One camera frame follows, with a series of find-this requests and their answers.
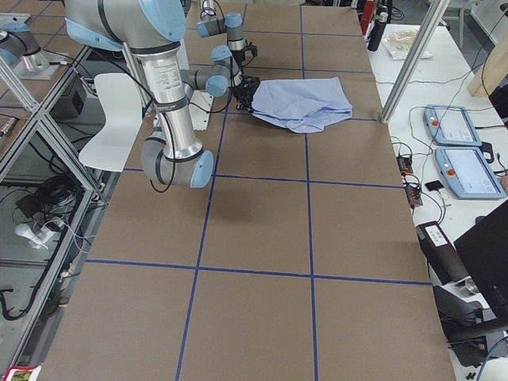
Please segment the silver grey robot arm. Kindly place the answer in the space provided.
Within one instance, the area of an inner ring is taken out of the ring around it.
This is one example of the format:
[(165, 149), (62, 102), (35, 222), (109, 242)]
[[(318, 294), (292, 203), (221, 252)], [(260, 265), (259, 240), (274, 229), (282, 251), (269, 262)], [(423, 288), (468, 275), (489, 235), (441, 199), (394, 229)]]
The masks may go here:
[(227, 46), (239, 67), (249, 65), (257, 57), (257, 46), (244, 37), (244, 22), (238, 12), (224, 13), (218, 1), (200, 1), (199, 8), (196, 29), (200, 37), (225, 34)]
[(145, 140), (144, 173), (166, 186), (205, 187), (214, 171), (214, 155), (195, 136), (189, 104), (204, 90), (218, 98), (227, 94), (241, 110), (252, 111), (260, 80), (244, 74), (245, 53), (257, 47), (244, 38), (237, 13), (220, 17), (203, 7), (197, 24), (201, 37), (226, 34), (226, 44), (211, 52), (209, 70), (183, 70), (177, 52), (186, 32), (186, 9), (180, 1), (66, 1), (65, 21), (70, 38), (93, 48), (119, 52), (128, 47), (140, 62), (144, 90), (156, 108), (159, 124)]

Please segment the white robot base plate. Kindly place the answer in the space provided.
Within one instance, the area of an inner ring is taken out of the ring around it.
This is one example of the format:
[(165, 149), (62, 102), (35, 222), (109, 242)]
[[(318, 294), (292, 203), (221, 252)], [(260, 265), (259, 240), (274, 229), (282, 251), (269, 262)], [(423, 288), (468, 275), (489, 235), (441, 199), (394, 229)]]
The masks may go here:
[(189, 103), (194, 131), (206, 131), (210, 121), (214, 97), (204, 90), (195, 90)]

